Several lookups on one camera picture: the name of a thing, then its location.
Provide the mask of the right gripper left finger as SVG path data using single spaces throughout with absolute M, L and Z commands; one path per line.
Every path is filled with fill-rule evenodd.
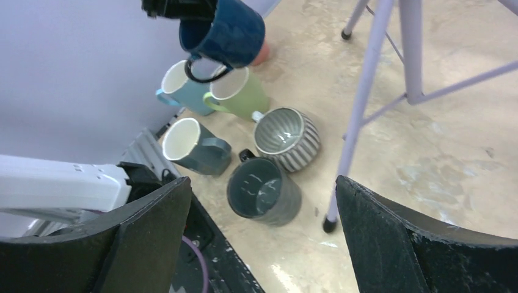
M 192 198 L 178 178 L 92 220 L 1 241 L 2 292 L 168 292 Z

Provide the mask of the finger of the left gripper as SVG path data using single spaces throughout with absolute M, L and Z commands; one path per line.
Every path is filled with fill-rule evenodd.
M 141 0 L 142 10 L 151 18 L 212 20 L 218 1 L 214 0 Z

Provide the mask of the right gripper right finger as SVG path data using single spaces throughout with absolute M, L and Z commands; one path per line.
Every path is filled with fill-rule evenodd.
M 517 241 L 468 230 L 339 176 L 335 193 L 360 292 L 516 292 Z

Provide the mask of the dark blue mug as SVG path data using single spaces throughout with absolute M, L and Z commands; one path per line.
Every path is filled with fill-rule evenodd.
M 250 65 L 260 54 L 265 33 L 263 17 L 242 1 L 218 1 L 211 21 L 181 20 L 180 45 L 191 54 L 184 65 L 186 76 L 206 84 Z M 225 65 L 225 70 L 209 79 L 195 77 L 192 65 L 203 57 Z

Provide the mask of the light blue faceted mug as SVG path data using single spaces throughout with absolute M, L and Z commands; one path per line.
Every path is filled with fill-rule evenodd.
M 185 60 L 179 61 L 167 70 L 161 87 L 156 91 L 157 99 L 169 106 L 185 107 L 201 116 L 212 114 L 214 109 L 203 101 L 204 94 L 209 91 L 209 85 L 189 79 L 184 72 L 185 63 Z

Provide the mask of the salmon pink mug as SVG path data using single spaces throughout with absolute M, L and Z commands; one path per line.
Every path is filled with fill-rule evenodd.
M 260 52 L 256 56 L 256 58 L 252 61 L 250 64 L 251 66 L 258 66 L 262 64 L 263 62 L 267 61 L 270 54 L 270 48 L 268 45 L 268 42 L 266 40 L 263 41 L 262 47 L 260 49 Z

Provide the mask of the light green mug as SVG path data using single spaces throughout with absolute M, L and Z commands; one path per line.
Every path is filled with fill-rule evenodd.
M 245 120 L 252 120 L 255 111 L 270 110 L 270 99 L 261 81 L 249 68 L 231 71 L 223 78 L 210 83 L 210 90 L 203 95 L 206 106 Z

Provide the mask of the dark teal mug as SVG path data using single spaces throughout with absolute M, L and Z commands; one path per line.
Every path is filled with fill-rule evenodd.
M 232 160 L 232 148 L 194 118 L 182 118 L 162 137 L 163 156 L 201 175 L 219 176 Z

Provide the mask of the grey ribbed mug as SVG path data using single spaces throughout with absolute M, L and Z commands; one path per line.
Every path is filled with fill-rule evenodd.
M 318 155 L 319 131 L 304 113 L 280 107 L 267 113 L 252 113 L 253 141 L 258 154 L 273 160 L 286 172 L 302 170 Z

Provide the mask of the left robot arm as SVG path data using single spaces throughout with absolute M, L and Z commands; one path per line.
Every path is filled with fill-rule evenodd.
M 131 192 L 120 161 L 175 170 L 155 136 L 175 109 L 155 91 L 185 57 L 178 27 L 140 1 L 1 2 L 1 211 L 108 212 Z

